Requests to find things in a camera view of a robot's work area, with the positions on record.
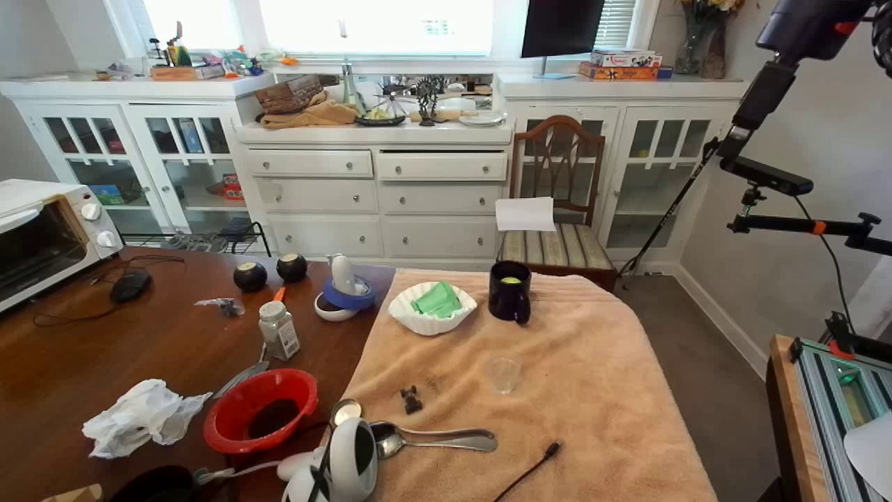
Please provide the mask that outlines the black monitor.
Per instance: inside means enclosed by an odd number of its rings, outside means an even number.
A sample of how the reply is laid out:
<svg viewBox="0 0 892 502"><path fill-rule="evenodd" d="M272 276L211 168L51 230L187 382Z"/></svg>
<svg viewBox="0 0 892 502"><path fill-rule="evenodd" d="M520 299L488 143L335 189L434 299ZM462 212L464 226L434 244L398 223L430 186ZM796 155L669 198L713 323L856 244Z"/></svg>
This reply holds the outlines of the black monitor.
<svg viewBox="0 0 892 502"><path fill-rule="evenodd" d="M604 0L530 0L520 55L587 53L597 41Z"/></svg>

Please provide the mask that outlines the blue tape roll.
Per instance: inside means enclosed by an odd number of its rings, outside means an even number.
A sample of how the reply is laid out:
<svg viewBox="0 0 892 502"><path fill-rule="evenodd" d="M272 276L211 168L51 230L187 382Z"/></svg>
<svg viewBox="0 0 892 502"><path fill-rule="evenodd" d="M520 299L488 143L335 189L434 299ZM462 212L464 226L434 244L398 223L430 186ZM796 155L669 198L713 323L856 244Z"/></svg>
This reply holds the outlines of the blue tape roll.
<svg viewBox="0 0 892 502"><path fill-rule="evenodd" d="M384 302L391 281L391 267L360 267L349 290L336 290L335 281L325 281L320 296L340 310L370 310Z"/></svg>

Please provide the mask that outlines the red bowl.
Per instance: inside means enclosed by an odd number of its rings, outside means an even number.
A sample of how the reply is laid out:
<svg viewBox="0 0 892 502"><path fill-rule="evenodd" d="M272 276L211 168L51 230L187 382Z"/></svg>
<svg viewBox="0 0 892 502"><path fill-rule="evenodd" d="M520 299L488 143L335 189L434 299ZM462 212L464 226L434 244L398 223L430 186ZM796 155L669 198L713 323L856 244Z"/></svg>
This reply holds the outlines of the red bowl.
<svg viewBox="0 0 892 502"><path fill-rule="evenodd" d="M282 447L318 413L318 380L301 367L272 367L222 394L205 420L204 441L219 455L250 455Z"/></svg>

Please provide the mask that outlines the white scalloped bowl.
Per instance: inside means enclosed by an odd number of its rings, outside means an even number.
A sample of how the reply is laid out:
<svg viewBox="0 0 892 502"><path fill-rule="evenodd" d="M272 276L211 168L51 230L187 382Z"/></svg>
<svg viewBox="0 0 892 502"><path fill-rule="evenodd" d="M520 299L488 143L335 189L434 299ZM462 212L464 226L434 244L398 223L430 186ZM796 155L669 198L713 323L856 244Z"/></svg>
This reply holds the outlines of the white scalloped bowl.
<svg viewBox="0 0 892 502"><path fill-rule="evenodd" d="M446 334L473 310L476 302L452 281L418 281L388 304L388 316L414 334Z"/></svg>

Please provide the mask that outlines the beige towel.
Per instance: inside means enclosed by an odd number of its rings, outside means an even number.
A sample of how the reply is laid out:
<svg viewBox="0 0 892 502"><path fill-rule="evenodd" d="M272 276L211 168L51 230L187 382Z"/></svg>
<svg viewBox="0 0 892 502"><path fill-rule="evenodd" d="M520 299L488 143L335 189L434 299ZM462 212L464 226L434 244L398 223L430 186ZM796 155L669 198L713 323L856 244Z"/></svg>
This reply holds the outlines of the beige towel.
<svg viewBox="0 0 892 502"><path fill-rule="evenodd" d="M508 396L490 380L498 353L520 362ZM405 413L400 387L420 413ZM476 310L423 336L378 316L345 396L370 420L498 441L490 455L398 452L378 502L715 502L641 320L579 276L537 276L526 323Z"/></svg>

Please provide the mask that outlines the wooden chair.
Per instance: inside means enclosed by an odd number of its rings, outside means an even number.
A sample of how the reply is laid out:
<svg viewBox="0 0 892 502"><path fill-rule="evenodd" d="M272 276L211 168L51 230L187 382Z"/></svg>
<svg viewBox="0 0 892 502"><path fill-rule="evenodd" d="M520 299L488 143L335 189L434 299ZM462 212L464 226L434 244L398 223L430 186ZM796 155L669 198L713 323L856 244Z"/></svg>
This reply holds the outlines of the wooden chair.
<svg viewBox="0 0 892 502"><path fill-rule="evenodd" d="M548 276L584 276L604 290L618 270L593 230L604 136L568 115L551 115L512 136L508 194L547 198L551 230L502 230L498 257Z"/></svg>

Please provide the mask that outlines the dark blue mug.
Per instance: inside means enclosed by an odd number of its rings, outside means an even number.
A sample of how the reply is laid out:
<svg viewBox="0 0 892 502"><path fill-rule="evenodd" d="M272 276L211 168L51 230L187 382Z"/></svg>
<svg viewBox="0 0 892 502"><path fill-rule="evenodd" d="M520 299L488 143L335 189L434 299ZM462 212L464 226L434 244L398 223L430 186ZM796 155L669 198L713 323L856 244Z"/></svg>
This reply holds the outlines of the dark blue mug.
<svg viewBox="0 0 892 502"><path fill-rule="evenodd" d="M488 310L502 320L530 320L530 267L520 263L495 263L490 267Z"/></svg>

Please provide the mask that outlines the white toaster oven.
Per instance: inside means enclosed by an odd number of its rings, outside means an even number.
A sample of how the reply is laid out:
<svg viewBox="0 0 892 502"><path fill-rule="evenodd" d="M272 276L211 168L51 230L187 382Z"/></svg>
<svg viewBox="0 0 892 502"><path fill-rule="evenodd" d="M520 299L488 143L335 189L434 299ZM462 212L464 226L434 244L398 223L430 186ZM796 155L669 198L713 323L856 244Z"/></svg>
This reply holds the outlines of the white toaster oven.
<svg viewBox="0 0 892 502"><path fill-rule="evenodd" d="M0 311L120 249L110 214L85 183L0 180Z"/></svg>

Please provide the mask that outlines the black computer mouse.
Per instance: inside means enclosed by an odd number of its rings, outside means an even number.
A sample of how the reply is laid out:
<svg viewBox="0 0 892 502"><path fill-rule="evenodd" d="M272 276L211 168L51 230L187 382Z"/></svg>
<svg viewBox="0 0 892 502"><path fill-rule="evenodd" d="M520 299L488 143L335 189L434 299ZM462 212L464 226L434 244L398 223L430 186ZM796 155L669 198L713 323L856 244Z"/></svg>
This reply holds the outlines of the black computer mouse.
<svg viewBox="0 0 892 502"><path fill-rule="evenodd" d="M127 304L140 299L154 283L154 276L145 267L124 267L122 276L110 283L108 299L115 304Z"/></svg>

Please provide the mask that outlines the white glass door cabinet right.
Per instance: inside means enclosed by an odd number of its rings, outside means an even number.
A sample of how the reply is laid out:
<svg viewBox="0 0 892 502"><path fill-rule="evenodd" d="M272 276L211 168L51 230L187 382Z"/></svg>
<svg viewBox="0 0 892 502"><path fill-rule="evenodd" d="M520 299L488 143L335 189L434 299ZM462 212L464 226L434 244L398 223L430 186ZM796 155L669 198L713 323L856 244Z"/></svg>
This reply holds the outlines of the white glass door cabinet right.
<svg viewBox="0 0 892 502"><path fill-rule="evenodd" d="M508 81L502 91L517 130L568 115L604 136L593 228L616 264L633 258L648 235L641 264L681 257L699 186L675 212L669 207L697 169L703 145L726 127L740 84Z"/></svg>

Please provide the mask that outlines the small metal toy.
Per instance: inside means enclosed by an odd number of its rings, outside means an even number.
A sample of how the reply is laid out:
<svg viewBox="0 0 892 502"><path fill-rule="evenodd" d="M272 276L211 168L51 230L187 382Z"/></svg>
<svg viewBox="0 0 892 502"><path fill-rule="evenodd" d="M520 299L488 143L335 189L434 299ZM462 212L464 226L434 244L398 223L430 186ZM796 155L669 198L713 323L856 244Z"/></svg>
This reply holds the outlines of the small metal toy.
<svg viewBox="0 0 892 502"><path fill-rule="evenodd" d="M244 307L237 299L197 299L195 307L215 307L225 317L241 317L244 316Z"/></svg>

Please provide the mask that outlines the small black clip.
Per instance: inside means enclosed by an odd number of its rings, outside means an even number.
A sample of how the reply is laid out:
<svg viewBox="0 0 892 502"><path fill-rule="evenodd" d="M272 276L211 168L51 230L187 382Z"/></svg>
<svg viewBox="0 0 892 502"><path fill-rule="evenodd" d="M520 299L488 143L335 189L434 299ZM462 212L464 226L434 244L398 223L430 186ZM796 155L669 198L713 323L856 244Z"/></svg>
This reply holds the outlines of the small black clip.
<svg viewBox="0 0 892 502"><path fill-rule="evenodd" d="M400 394L400 402L405 402L405 413L407 413L407 415L423 410L420 394L418 394L414 387L400 387L398 394Z"/></svg>

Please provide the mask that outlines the white glass door cabinet left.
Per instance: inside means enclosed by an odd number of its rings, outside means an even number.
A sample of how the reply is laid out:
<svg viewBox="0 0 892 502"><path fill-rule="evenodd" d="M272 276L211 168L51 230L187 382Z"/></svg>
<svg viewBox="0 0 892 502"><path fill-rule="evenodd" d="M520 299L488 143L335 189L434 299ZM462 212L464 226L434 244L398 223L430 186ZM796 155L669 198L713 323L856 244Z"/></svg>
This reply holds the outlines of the white glass door cabinet left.
<svg viewBox="0 0 892 502"><path fill-rule="evenodd" d="M267 78L3 81L57 180L85 183L127 242L228 249L260 239L248 214L240 102Z"/></svg>

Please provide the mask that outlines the clear drinking glass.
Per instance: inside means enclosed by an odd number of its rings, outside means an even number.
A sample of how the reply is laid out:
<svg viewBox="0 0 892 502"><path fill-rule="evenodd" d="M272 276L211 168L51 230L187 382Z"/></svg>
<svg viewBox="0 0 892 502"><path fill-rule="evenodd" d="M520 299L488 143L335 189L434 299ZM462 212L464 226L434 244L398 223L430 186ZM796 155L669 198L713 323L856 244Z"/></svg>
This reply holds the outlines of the clear drinking glass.
<svg viewBox="0 0 892 502"><path fill-rule="evenodd" d="M502 396L512 394L520 382L520 362L516 357L498 353L490 364L490 380Z"/></svg>

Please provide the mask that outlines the white crumpled cloth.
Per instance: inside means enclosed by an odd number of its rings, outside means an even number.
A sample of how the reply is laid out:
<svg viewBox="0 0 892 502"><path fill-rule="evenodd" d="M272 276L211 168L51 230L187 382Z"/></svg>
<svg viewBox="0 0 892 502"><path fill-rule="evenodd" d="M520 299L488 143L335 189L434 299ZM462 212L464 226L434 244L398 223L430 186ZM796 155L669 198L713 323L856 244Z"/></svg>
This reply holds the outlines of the white crumpled cloth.
<svg viewBox="0 0 892 502"><path fill-rule="evenodd" d="M131 458L145 442L177 442L205 402L205 394L180 396L163 380L141 380L91 415L81 435L91 441L91 458Z"/></svg>

